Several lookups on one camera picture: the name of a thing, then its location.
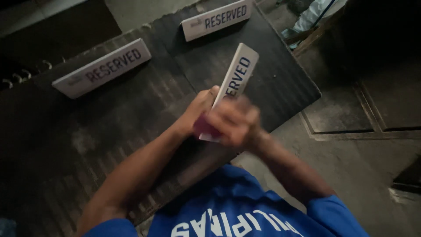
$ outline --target dark table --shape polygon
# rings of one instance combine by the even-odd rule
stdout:
[[[72,236],[86,202],[114,167],[155,139],[195,95],[220,85],[240,42],[260,54],[245,94],[272,131],[321,95],[257,8],[247,21],[186,43],[179,23],[234,1],[204,1],[96,46],[13,89],[0,92],[0,173],[6,215],[21,232]],[[137,39],[152,59],[71,100],[51,82]],[[227,163],[236,152],[187,139],[150,195],[130,213],[135,224]]]

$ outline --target blue shirt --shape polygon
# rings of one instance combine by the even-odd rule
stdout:
[[[86,237],[136,237],[132,223],[112,219]],[[244,169],[225,165],[159,210],[149,237],[368,236],[345,204],[311,200],[307,215],[273,191],[264,192]]]

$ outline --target blue lettering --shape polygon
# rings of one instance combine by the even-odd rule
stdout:
[[[205,19],[205,29],[210,28],[211,21],[209,20],[209,18]]]
[[[228,87],[233,88],[234,90],[238,90],[238,87],[239,87],[240,85],[241,85],[241,84],[237,84],[237,83],[235,83],[235,81],[231,81],[231,82],[228,84]]]
[[[134,62],[134,59],[132,60],[133,57],[130,55],[130,51],[126,53],[126,56],[130,62]]]
[[[103,73],[107,73],[106,76],[111,74],[111,72],[107,69],[107,67],[105,65],[99,66],[99,70],[102,71]]]
[[[122,61],[125,65],[127,65],[127,58],[126,58],[125,55],[123,55],[123,58],[118,57],[118,59],[120,59],[120,61]]]
[[[113,72],[113,73],[115,73],[115,72],[117,72],[117,70],[113,70],[112,69],[112,67],[113,67],[113,65],[111,64],[111,62],[108,62],[108,63],[106,63],[106,65],[107,65],[107,67]]]
[[[98,77],[98,79],[102,78],[101,73],[98,71],[97,68],[95,68],[92,72]]]
[[[249,65],[250,65],[250,60],[248,60],[247,58],[245,58],[245,57],[241,57],[240,58],[240,64],[241,65],[243,65],[244,67],[248,67]]]
[[[230,95],[230,96],[235,96],[236,95],[236,91],[233,91],[233,90],[230,90],[229,92],[228,92],[228,90],[229,90],[229,88],[227,88],[226,89],[226,92],[225,92],[225,94],[227,94],[227,95]]]
[[[95,75],[93,74],[93,73],[91,73],[91,72],[88,72],[88,73],[86,73],[85,74],[85,76],[92,82],[92,83],[94,83],[94,81],[95,81]]]
[[[232,80],[242,81],[242,78],[237,73],[234,73],[234,75],[236,75],[237,78],[233,77]]]
[[[226,21],[231,20],[231,12],[232,10],[226,12]]]
[[[210,26],[214,27],[215,26],[215,16],[210,18]]]
[[[140,52],[136,48],[134,50],[132,50],[132,53],[133,53],[133,55],[136,59],[141,58]]]
[[[244,16],[247,13],[247,5],[241,7],[241,15]]]
[[[117,67],[117,69],[119,68],[119,67],[123,67],[123,65],[121,65],[121,62],[118,60],[118,59],[113,59],[112,60],[112,62],[114,63],[114,65]]]
[[[241,73],[241,74],[243,74],[243,75],[245,75],[245,73],[247,72],[247,69],[243,72],[242,71],[242,68],[240,68],[240,69],[238,69],[238,65],[237,65],[237,68],[235,69],[238,73]]]
[[[221,23],[221,15],[216,15],[216,25],[219,25]]]

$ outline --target white reserved sign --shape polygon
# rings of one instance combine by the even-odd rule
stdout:
[[[243,93],[258,60],[259,54],[256,51],[243,43],[238,45],[212,108],[225,96],[236,98]],[[199,139],[213,142],[219,141],[218,139],[214,139],[210,134],[205,133],[200,134]]]
[[[183,20],[186,42],[250,18],[251,9],[251,0],[240,0]]]
[[[151,58],[145,42],[139,38],[53,81],[52,85],[76,99]]]

